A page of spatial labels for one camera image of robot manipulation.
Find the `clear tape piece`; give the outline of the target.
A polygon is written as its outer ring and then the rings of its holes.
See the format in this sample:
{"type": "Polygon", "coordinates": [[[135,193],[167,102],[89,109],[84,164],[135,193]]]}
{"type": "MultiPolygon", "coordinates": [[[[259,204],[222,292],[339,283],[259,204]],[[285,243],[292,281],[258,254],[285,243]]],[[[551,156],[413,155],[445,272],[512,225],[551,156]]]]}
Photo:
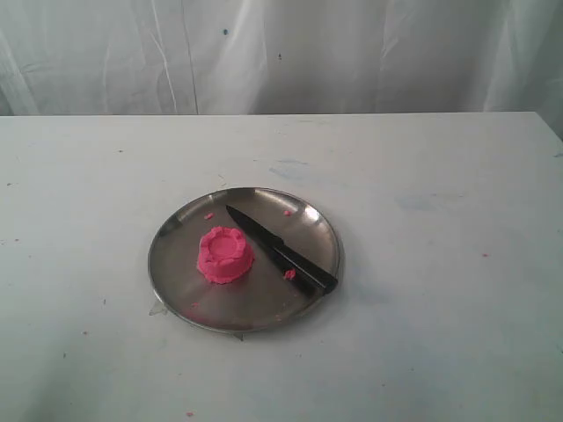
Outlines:
{"type": "Polygon", "coordinates": [[[166,315],[168,312],[168,309],[166,308],[166,306],[160,302],[159,300],[156,300],[153,304],[153,306],[151,307],[150,311],[149,311],[149,315],[151,317],[156,316],[156,315],[166,315]]]}
{"type": "Polygon", "coordinates": [[[232,332],[230,334],[233,338],[236,338],[237,340],[243,342],[245,340],[244,338],[244,334],[243,333],[236,333],[236,332],[232,332]]]}

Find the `pink dough crumb near knife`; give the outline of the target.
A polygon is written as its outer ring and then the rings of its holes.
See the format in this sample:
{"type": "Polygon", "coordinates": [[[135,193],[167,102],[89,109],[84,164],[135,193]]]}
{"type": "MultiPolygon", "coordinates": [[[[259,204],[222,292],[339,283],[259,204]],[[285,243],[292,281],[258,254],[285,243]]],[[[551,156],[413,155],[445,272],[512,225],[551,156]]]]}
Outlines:
{"type": "Polygon", "coordinates": [[[286,271],[285,274],[284,274],[285,280],[293,280],[295,277],[296,277],[296,270],[295,269],[290,269],[290,270],[286,271]]]}

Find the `pink clay lump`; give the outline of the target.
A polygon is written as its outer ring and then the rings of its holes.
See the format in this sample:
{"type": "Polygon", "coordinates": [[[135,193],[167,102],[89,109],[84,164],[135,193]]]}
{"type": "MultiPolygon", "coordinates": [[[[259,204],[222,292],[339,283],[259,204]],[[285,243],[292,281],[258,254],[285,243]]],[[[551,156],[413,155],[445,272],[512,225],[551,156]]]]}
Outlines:
{"type": "Polygon", "coordinates": [[[216,226],[199,244],[197,270],[216,284],[228,284],[252,268],[254,252],[244,233],[236,228],[216,226]]]}

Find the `round stainless steel plate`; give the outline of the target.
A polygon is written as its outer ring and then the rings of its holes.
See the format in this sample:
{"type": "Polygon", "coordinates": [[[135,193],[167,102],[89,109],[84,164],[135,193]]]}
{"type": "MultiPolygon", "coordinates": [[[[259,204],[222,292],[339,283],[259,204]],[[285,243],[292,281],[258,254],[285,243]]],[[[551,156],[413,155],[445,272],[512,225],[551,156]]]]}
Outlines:
{"type": "Polygon", "coordinates": [[[226,205],[250,216],[339,280],[339,237],[312,204],[273,189],[230,188],[187,203],[155,235],[148,256],[149,275],[157,298],[168,310],[201,328],[246,334],[296,320],[329,295],[285,280],[242,229],[254,252],[250,271],[228,284],[207,281],[196,267],[201,238],[216,226],[239,227],[226,205]],[[208,213],[214,217],[205,220],[208,213]]]}

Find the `black kitchen knife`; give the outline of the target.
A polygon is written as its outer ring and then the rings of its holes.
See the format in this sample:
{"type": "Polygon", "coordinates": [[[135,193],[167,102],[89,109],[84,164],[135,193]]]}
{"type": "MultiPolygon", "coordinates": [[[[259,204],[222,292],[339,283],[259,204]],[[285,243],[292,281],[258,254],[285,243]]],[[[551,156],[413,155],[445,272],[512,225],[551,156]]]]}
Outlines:
{"type": "Polygon", "coordinates": [[[231,219],[248,235],[281,270],[283,278],[286,271],[296,270],[291,282],[305,289],[317,289],[323,295],[330,294],[339,284],[338,279],[315,263],[289,248],[284,241],[250,216],[230,206],[225,206],[231,219]]]}

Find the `white plastic backdrop sheet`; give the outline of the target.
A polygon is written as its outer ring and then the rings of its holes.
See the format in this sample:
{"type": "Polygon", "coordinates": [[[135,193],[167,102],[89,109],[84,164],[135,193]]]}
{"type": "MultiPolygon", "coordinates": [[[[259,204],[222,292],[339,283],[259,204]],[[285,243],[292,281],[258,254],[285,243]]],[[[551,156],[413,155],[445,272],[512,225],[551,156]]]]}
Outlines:
{"type": "Polygon", "coordinates": [[[561,132],[561,2],[1,4],[4,115],[493,111],[561,132]]]}

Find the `clear tape piece bottom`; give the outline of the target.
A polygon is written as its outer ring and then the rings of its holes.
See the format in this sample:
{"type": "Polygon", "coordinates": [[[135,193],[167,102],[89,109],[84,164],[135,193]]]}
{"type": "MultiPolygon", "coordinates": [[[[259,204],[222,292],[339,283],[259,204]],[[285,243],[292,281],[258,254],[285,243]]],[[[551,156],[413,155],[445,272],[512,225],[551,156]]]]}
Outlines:
{"type": "Polygon", "coordinates": [[[243,333],[236,333],[236,332],[232,332],[230,334],[233,338],[236,338],[237,340],[243,342],[245,340],[244,338],[244,334],[243,333]]]}

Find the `clear tape piece left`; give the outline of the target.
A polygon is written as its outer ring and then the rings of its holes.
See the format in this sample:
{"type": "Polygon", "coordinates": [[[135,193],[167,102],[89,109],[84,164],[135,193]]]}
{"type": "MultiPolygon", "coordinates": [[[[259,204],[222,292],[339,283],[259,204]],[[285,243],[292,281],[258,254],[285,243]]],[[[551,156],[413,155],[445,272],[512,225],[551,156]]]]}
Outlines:
{"type": "Polygon", "coordinates": [[[149,311],[149,315],[151,317],[156,316],[156,315],[166,315],[168,312],[168,309],[166,308],[166,306],[160,302],[159,300],[156,300],[153,304],[153,306],[151,307],[150,311],[149,311]]]}

